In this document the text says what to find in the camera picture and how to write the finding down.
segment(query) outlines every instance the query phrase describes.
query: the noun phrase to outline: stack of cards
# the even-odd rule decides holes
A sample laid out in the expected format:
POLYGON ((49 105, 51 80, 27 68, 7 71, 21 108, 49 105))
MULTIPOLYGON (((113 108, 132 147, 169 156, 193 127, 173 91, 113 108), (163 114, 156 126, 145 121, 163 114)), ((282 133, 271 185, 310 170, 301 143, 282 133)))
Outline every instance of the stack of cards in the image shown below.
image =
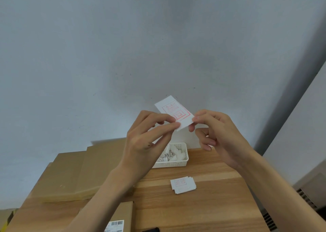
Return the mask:
POLYGON ((188 176, 171 180, 171 186, 176 194, 189 192, 197 188, 194 179, 188 176))

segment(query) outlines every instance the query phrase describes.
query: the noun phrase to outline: gray wall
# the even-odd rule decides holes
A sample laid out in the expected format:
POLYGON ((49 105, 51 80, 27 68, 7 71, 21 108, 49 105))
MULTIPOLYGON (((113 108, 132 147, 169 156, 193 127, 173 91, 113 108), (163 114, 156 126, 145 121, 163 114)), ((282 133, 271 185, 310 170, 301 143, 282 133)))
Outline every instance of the gray wall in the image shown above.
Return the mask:
POLYGON ((170 94, 263 152, 321 66, 324 1, 0 0, 0 208, 170 94))

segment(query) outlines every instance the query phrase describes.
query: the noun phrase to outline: white wall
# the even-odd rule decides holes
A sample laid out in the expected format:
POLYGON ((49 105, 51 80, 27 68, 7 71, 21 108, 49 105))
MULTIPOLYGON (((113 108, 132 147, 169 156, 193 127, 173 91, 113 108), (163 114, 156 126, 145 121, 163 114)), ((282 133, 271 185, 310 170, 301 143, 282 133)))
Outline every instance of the white wall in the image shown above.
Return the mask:
POLYGON ((264 157, 291 185, 326 159, 326 64, 264 157))
MULTIPOLYGON (((59 152, 124 137, 170 94, 228 113, 254 146, 324 1, 0 0, 0 208, 59 152)), ((173 140, 198 146, 186 130, 173 140)))

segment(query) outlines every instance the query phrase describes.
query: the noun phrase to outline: hand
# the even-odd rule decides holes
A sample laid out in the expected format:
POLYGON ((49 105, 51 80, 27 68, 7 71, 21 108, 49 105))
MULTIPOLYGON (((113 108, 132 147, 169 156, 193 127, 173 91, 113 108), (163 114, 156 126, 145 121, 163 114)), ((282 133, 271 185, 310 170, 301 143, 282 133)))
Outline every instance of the hand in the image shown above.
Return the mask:
POLYGON ((208 125, 208 128, 197 128, 195 131, 201 148, 210 151, 209 145, 214 146, 227 165, 238 169, 246 161, 253 148, 241 135, 230 117, 221 112, 206 109, 194 115, 192 119, 194 123, 189 126, 190 132, 195 130, 197 124, 208 125))
POLYGON ((128 175, 136 183, 154 166, 172 133, 180 126, 175 118, 168 114, 157 114, 141 111, 127 133, 124 153, 118 167, 127 170, 128 175), (161 124, 150 131, 155 124, 161 124))

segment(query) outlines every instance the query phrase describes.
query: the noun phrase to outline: forearm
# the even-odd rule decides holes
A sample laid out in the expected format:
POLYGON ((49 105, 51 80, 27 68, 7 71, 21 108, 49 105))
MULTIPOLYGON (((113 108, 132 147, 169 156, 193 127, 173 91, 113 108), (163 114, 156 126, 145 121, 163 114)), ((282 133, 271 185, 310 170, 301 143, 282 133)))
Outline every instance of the forearm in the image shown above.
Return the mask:
POLYGON ((280 231, 326 231, 326 222, 258 153, 250 151, 237 171, 280 231))
POLYGON ((103 232, 124 194, 133 185, 119 166, 63 232, 103 232))

